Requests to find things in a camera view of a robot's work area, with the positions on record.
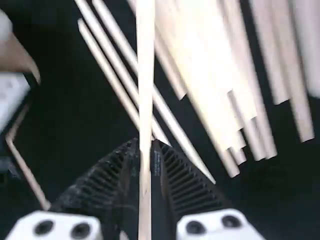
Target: screw hole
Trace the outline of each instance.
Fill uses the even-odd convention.
[[[198,221],[190,221],[186,225],[186,231],[189,234],[204,234],[206,232],[205,227]]]
[[[241,222],[235,216],[227,215],[222,218],[222,224],[226,228],[239,228],[241,226]]]
[[[34,228],[34,233],[36,235],[42,236],[48,234],[52,228],[54,227],[54,222],[51,220],[45,220],[40,223]]]
[[[75,225],[71,231],[73,239],[85,239],[90,234],[90,225],[88,223],[79,223]]]

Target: black background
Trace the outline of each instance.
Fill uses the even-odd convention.
[[[135,17],[126,0],[105,2],[136,50]],[[248,161],[240,166],[241,174],[230,179],[188,97],[178,101],[158,62],[155,83],[221,191],[260,233],[268,240],[317,238],[319,100],[309,98],[316,138],[301,144],[289,102],[272,104],[248,2],[241,5],[277,157],[254,162],[245,147]],[[138,132],[81,37],[81,14],[72,0],[0,0],[0,8],[42,77],[15,143],[53,202],[76,177]],[[0,239],[19,217],[39,208],[26,182],[12,181],[0,188]]]

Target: white object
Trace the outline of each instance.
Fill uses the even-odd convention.
[[[30,86],[22,73],[0,73],[0,132],[24,100]]]
[[[5,240],[74,240],[77,238],[72,237],[73,230],[80,224],[87,225],[89,233],[86,238],[78,239],[103,240],[100,221],[97,218],[45,211],[35,211],[20,218]]]
[[[232,216],[237,219],[238,227],[228,227],[224,217]],[[200,234],[188,231],[188,224],[200,223],[204,231]],[[176,227],[176,240],[264,240],[257,230],[247,221],[238,210],[224,209],[187,215],[181,218]]]

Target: ribbed rubber pad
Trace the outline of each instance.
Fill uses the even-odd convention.
[[[218,188],[183,154],[157,141],[162,154],[162,181],[176,221],[185,215],[230,207]]]
[[[124,206],[138,209],[126,201],[133,160],[139,161],[136,138],[99,160],[58,198],[50,211],[95,216],[101,222],[104,237],[117,239]],[[131,224],[138,229],[138,222]]]

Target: pile of wooden dowels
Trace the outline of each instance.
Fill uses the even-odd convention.
[[[136,16],[137,53],[103,0],[88,0],[95,11],[86,0],[74,1],[83,17],[78,20],[78,28],[84,41],[139,130],[139,239],[151,239],[151,140],[156,138],[170,145],[153,116],[153,104],[188,159],[215,183],[154,85],[155,56],[178,99],[186,94],[190,98],[230,177],[238,175],[238,165],[246,161],[244,137],[256,161],[277,155],[240,0],[127,0]],[[307,4],[301,7],[300,2]],[[248,3],[273,103],[289,101],[301,142],[310,140],[314,138],[314,130],[304,82],[315,80],[317,69],[307,65],[304,79],[297,38],[302,43],[303,60],[311,64],[320,54],[312,54],[310,46],[304,44],[312,31],[304,27],[307,21],[303,16],[317,9],[316,0],[249,0]],[[306,17],[308,25],[314,23],[315,14],[313,18]],[[314,48],[317,37],[312,38]],[[138,86],[112,41],[137,75]]]

